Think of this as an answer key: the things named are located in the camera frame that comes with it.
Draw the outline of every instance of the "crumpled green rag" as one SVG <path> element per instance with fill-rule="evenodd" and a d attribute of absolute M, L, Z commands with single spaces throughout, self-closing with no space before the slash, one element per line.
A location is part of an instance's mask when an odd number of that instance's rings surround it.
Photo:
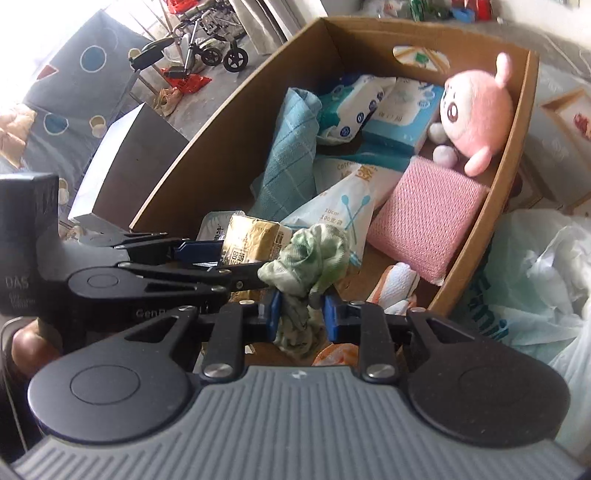
<path fill-rule="evenodd" d="M 349 265 L 346 234 L 332 225 L 318 223 L 298 230 L 277 260 L 263 265 L 258 277 L 283 292 L 281 321 L 275 344 L 286 353 L 305 358 L 324 342 L 320 296 L 343 278 Z"/>

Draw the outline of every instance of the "plush toy ear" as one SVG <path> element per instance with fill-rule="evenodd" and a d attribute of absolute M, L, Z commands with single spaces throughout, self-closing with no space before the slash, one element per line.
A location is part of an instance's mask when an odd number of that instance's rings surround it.
<path fill-rule="evenodd" d="M 496 58 L 496 76 L 495 82 L 499 88 L 505 88 L 511 78 L 512 65 L 511 58 L 506 53 L 499 53 Z"/>

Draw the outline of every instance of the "pink knitted fabric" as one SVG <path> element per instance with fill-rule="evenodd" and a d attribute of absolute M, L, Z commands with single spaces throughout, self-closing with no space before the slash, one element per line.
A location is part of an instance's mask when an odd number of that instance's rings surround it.
<path fill-rule="evenodd" d="M 369 227 L 367 240 L 435 285 L 478 212 L 488 188 L 415 157 Z"/>

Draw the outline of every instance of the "black wheel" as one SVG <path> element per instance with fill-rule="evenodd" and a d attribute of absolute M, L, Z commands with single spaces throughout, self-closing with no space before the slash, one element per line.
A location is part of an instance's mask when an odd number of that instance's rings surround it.
<path fill-rule="evenodd" d="M 232 73 L 239 72 L 244 70 L 246 64 L 248 63 L 248 53 L 243 48 L 237 48 L 236 54 L 232 49 L 226 56 L 223 58 L 223 66 L 224 68 Z"/>
<path fill-rule="evenodd" d="M 201 60 L 209 67 L 215 67 L 222 62 L 222 52 L 214 47 L 208 48 L 201 54 Z"/>

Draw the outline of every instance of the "metal screw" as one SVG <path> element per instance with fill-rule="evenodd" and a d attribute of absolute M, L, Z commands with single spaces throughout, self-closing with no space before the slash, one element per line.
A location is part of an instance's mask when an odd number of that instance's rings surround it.
<path fill-rule="evenodd" d="M 370 378 L 389 378 L 394 376 L 396 369 L 388 364 L 374 364 L 370 365 L 366 372 Z"/>
<path fill-rule="evenodd" d="M 209 378 L 225 378 L 232 375 L 233 371 L 228 364 L 211 364 L 203 369 L 203 374 Z"/>

